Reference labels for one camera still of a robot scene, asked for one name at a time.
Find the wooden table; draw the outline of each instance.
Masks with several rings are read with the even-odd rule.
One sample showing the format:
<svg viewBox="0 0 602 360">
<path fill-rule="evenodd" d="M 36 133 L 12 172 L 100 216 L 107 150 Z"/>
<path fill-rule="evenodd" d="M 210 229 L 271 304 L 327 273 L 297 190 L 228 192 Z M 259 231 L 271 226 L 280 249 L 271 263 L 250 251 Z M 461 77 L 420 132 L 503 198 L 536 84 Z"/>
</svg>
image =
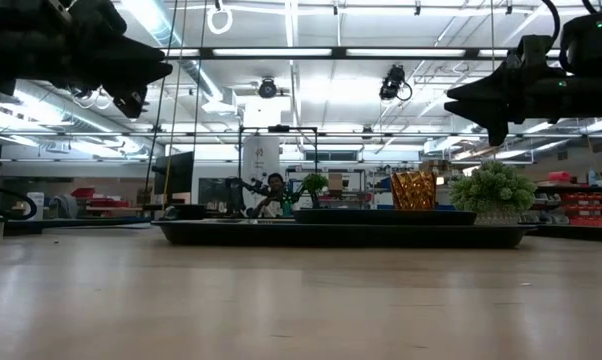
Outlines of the wooden table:
<svg viewBox="0 0 602 360">
<path fill-rule="evenodd" d="M 0 242 L 0 359 L 602 359 L 602 243 L 170 246 L 158 229 Z"/>
<path fill-rule="evenodd" d="M 140 207 L 98 207 L 86 206 L 85 211 L 90 213 L 114 213 L 114 212 L 134 212 L 137 215 L 143 214 L 143 209 Z"/>
</svg>

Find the gold vase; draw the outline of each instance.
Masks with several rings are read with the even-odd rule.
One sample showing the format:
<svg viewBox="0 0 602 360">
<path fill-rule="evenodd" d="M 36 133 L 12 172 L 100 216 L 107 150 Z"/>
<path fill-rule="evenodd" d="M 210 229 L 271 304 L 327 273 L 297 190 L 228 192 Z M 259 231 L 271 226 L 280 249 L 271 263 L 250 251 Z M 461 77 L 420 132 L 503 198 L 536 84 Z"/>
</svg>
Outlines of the gold vase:
<svg viewBox="0 0 602 360">
<path fill-rule="evenodd" d="M 390 177 L 394 208 L 398 210 L 434 210 L 436 175 L 429 171 L 394 173 Z"/>
</svg>

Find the black tray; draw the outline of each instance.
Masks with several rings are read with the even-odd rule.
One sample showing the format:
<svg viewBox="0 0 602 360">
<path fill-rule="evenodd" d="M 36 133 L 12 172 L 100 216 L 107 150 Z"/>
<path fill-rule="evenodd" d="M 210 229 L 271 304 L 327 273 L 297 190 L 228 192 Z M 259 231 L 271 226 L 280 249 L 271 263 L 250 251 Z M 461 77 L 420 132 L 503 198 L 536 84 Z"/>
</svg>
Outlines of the black tray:
<svg viewBox="0 0 602 360">
<path fill-rule="evenodd" d="M 602 242 L 602 226 L 544 224 L 539 225 L 530 235 Z"/>
<path fill-rule="evenodd" d="M 147 224 L 149 218 L 96 218 L 96 219 L 51 219 L 36 221 L 8 221 L 5 224 L 4 236 L 37 235 L 45 229 L 83 226 L 120 226 Z"/>
<path fill-rule="evenodd" d="M 179 245 L 512 248 L 534 226 L 306 225 L 285 222 L 155 221 Z"/>
<path fill-rule="evenodd" d="M 472 225 L 476 213 L 445 210 L 308 209 L 292 213 L 300 224 Z"/>
</svg>

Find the small green plant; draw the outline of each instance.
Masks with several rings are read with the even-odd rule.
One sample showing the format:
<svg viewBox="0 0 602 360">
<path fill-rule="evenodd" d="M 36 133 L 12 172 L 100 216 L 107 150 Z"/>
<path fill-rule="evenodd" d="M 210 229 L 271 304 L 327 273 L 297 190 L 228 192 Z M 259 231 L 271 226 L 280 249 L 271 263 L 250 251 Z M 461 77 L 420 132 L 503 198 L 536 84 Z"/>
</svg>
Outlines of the small green plant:
<svg viewBox="0 0 602 360">
<path fill-rule="evenodd" d="M 500 211 L 521 213 L 534 203 L 536 186 L 517 175 L 514 168 L 498 161 L 488 161 L 452 184 L 452 205 L 457 210 L 486 213 Z"/>
<path fill-rule="evenodd" d="M 317 193 L 328 186 L 328 179 L 319 174 L 309 174 L 303 179 L 303 187 L 310 193 Z"/>
</svg>

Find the security camera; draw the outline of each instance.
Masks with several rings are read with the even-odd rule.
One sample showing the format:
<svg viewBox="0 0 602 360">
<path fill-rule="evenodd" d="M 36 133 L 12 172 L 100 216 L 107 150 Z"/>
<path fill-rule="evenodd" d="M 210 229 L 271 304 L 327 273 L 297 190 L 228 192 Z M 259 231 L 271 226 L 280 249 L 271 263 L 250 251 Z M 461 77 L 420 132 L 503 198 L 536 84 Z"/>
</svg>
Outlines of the security camera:
<svg viewBox="0 0 602 360">
<path fill-rule="evenodd" d="M 259 96 L 263 99 L 272 99 L 277 96 L 277 86 L 274 84 L 274 79 L 263 79 L 261 86 L 259 86 Z"/>
</svg>

